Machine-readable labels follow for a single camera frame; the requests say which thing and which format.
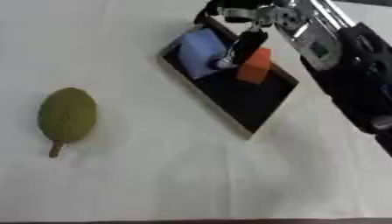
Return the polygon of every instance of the white tablecloth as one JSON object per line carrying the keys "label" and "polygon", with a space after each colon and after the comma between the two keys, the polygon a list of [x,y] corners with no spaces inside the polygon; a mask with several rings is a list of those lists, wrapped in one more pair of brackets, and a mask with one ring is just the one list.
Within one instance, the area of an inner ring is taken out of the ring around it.
{"label": "white tablecloth", "polygon": [[[274,31],[274,60],[301,83],[250,141],[159,67],[204,2],[0,1],[0,221],[392,214],[392,159]],[[341,6],[392,42],[392,9]],[[37,109],[65,87],[86,89],[100,120],[49,159]]]}

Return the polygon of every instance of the fruit stem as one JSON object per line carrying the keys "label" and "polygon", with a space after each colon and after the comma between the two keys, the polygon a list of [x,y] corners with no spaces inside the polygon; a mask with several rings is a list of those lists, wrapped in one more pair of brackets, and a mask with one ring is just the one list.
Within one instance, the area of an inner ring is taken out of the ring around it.
{"label": "fruit stem", "polygon": [[56,158],[59,156],[61,148],[63,147],[63,143],[61,142],[53,142],[53,146],[51,148],[51,152],[49,152],[49,158]]}

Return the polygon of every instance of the foam block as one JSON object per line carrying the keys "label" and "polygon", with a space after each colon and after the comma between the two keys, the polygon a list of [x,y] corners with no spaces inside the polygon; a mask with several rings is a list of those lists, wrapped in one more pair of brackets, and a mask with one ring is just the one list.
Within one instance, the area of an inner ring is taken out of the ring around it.
{"label": "foam block", "polygon": [[241,65],[237,79],[254,84],[262,83],[270,70],[270,55],[270,49],[259,48]]}
{"label": "foam block", "polygon": [[207,62],[217,55],[225,53],[226,47],[213,31],[202,29],[185,34],[180,40],[178,59],[189,75],[195,80],[213,74]]}

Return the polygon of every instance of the green fruit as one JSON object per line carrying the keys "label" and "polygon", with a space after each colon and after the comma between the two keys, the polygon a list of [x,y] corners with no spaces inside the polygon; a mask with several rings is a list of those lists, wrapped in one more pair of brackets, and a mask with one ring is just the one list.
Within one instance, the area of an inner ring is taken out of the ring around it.
{"label": "green fruit", "polygon": [[38,125],[53,141],[50,158],[56,158],[64,144],[83,139],[96,123],[96,103],[85,91],[68,87],[51,94],[38,112]]}

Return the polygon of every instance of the black tray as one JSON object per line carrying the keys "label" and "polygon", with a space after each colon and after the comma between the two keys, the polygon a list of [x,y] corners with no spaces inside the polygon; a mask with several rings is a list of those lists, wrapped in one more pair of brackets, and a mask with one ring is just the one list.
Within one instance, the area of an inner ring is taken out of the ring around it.
{"label": "black tray", "polygon": [[[202,25],[195,29],[205,27],[213,30],[227,46],[237,39],[235,34],[211,17],[203,19]],[[237,69],[194,80],[179,62],[178,51],[179,42],[175,40],[164,50],[162,57],[250,133],[257,132],[298,84],[276,64],[272,65],[260,85],[236,79]]]}

